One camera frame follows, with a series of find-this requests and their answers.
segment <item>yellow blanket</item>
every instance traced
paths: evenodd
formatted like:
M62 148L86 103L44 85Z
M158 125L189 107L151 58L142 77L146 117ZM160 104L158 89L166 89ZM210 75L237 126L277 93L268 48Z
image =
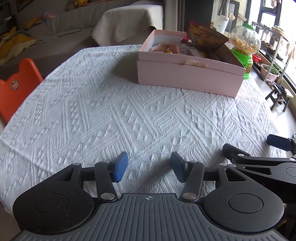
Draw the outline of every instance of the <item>yellow blanket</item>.
M15 34L16 27L9 33L0 36L0 67L12 58L18 56L24 49L36 42L35 38L24 34Z

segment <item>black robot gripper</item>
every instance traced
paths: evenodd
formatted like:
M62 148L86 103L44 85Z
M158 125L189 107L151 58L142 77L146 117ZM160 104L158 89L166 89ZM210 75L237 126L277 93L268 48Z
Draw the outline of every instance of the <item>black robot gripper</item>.
M277 145L283 139L270 136L268 144L293 152L293 140ZM176 178L185 183L179 198L122 194L118 199L112 182L125 173L125 152L94 167L69 165L16 199L13 214L22 231L14 241L280 241L286 240L283 235L294 240L295 159L251 157L230 144L222 151L231 164L217 168L171 154ZM83 190L84 181L95 181L97 197ZM200 197L204 181L215 181L216 189Z

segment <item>green gumball machine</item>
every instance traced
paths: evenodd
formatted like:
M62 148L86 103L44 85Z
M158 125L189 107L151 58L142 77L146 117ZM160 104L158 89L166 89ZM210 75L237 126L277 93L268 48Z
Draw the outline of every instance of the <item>green gumball machine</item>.
M244 79L248 79L253 65L252 54L261 47L259 35L251 25L244 23L231 31L231 42L234 46L231 51L246 68Z

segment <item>red plastic chair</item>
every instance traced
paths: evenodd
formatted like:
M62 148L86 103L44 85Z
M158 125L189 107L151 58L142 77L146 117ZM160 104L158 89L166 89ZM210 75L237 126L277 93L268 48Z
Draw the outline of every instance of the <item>red plastic chair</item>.
M19 72L7 81L0 80L0 116L7 124L20 105L43 81L32 59L25 58L19 64Z

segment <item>potted plant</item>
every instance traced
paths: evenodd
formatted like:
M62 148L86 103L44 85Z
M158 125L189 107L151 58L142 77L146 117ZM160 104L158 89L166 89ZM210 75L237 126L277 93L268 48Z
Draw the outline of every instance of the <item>potted plant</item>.
M268 69L269 69L269 65L261 64L261 74L263 77L266 76ZM279 71L280 71L280 67L276 63L274 63L267 78L271 81L275 81L276 78L280 76Z

